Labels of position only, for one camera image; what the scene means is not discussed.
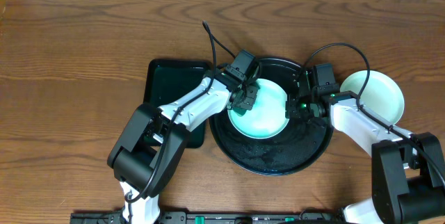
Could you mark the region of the green sponge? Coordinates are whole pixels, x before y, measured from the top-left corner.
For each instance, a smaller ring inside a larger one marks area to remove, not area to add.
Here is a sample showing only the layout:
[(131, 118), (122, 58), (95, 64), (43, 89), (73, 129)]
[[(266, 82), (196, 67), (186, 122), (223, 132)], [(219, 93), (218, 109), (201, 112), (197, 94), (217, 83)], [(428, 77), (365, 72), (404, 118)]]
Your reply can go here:
[(248, 111), (247, 109), (242, 109), (242, 108), (234, 108), (233, 111), (239, 115), (239, 116), (243, 116), (245, 115), (245, 113)]

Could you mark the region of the light green plate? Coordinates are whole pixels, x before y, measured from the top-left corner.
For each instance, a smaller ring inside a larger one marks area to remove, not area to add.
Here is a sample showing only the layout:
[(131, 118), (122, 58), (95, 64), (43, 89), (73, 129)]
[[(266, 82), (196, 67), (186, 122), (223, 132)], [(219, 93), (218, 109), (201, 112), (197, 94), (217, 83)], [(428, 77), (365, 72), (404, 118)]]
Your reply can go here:
[[(352, 91), (358, 94), (365, 82), (366, 75), (366, 70), (350, 75), (341, 84), (340, 91)], [(402, 90), (394, 80), (381, 72), (370, 71), (369, 81), (362, 93), (361, 100), (372, 111), (393, 125), (402, 118), (404, 113), (405, 100)]]
[(288, 124), (285, 117), (286, 92), (275, 82), (258, 79), (259, 85), (256, 101), (252, 110), (245, 115), (237, 115), (233, 109), (228, 110), (230, 122), (244, 136), (255, 139), (271, 138), (279, 134)]

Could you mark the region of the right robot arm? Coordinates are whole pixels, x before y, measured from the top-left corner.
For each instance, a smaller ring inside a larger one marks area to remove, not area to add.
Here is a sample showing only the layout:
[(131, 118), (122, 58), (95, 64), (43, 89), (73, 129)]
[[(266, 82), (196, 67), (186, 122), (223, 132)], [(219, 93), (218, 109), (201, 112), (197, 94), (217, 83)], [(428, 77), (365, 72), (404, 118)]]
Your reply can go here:
[(343, 208), (347, 223), (418, 223), (444, 215), (444, 155), (436, 136), (390, 124), (353, 92), (288, 96), (286, 117), (333, 127), (371, 157), (372, 194)]

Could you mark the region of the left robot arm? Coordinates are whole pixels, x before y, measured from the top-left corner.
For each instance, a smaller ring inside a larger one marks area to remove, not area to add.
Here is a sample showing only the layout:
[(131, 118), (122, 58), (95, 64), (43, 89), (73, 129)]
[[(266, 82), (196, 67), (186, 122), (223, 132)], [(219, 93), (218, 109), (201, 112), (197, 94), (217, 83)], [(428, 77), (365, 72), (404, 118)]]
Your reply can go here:
[(124, 192), (123, 223), (154, 223), (159, 194), (171, 180), (191, 132), (228, 108), (250, 110), (257, 75), (208, 73), (196, 88), (162, 106), (136, 108), (107, 158)]

